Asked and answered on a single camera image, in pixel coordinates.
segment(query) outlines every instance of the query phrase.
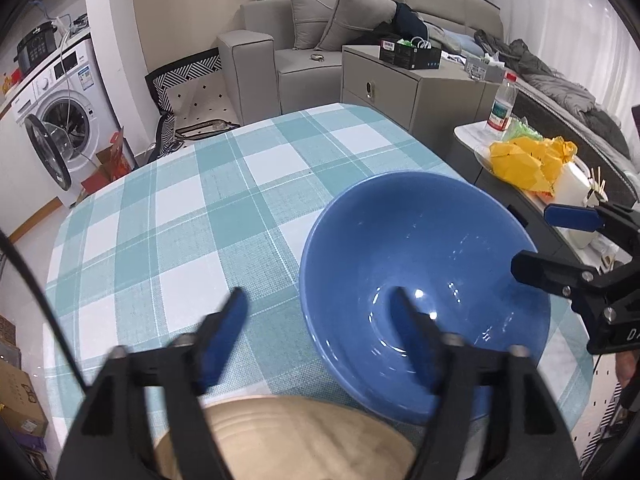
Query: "yellow plastic bag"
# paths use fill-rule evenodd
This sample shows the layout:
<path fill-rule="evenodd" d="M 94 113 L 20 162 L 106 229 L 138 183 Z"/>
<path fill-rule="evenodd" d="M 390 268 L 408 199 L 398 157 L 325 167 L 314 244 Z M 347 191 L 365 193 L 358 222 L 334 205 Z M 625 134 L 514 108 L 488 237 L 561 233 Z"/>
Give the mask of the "yellow plastic bag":
<path fill-rule="evenodd" d="M 489 150 L 495 176 L 521 189 L 553 195 L 562 165 L 574 160 L 578 147 L 562 137 L 518 137 L 494 142 Z"/>

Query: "white curtain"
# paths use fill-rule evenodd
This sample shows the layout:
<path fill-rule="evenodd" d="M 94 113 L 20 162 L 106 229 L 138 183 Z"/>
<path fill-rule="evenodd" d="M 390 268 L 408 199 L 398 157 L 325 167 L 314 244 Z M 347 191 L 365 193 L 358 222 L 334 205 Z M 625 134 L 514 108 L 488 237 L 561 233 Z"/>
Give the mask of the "white curtain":
<path fill-rule="evenodd" d="M 640 171 L 640 140 L 631 107 L 640 104 L 640 51 L 608 0 L 497 0 L 505 41 L 530 51 L 587 88 L 622 133 Z"/>

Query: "tile floor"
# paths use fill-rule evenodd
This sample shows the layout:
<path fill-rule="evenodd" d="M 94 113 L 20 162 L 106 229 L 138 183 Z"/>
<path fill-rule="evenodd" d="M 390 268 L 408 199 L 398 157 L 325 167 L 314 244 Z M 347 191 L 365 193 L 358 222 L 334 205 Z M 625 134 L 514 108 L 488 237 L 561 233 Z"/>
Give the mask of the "tile floor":
<path fill-rule="evenodd" d="M 60 224 L 68 213 L 68 209 L 60 207 L 27 232 L 16 244 L 43 288 L 47 282 L 53 244 Z M 0 278 L 0 314 L 16 327 L 16 344 L 22 351 L 22 370 L 31 376 L 38 400 L 49 420 L 49 429 L 45 436 L 46 459 L 55 474 L 61 445 L 52 427 L 49 399 L 42 373 L 42 325 L 45 320 L 20 275 L 10 263 L 4 267 Z"/>

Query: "washing machine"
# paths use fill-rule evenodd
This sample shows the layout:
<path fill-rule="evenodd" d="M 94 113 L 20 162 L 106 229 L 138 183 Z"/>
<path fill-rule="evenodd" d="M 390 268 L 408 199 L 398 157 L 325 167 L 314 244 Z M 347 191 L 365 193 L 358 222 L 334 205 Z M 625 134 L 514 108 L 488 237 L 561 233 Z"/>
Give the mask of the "washing machine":
<path fill-rule="evenodd" d="M 82 193 L 82 181 L 92 176 L 100 162 L 95 154 L 110 146 L 120 128 L 95 60 L 91 38 L 79 41 L 44 68 L 16 97 L 12 108 L 23 123 L 31 145 L 60 187 L 58 197 L 71 207 Z M 51 125 L 66 131 L 60 135 Z M 135 162 L 127 150 L 130 166 Z"/>

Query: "hand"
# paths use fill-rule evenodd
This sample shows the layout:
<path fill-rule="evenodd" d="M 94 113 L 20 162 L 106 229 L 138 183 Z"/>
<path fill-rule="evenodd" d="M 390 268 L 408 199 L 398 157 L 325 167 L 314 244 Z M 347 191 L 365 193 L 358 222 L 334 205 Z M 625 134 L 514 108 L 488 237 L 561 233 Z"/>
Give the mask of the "hand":
<path fill-rule="evenodd" d="M 616 376 L 620 386 L 625 388 L 631 378 L 636 373 L 636 365 L 638 364 L 638 352 L 620 352 L 616 354 Z"/>

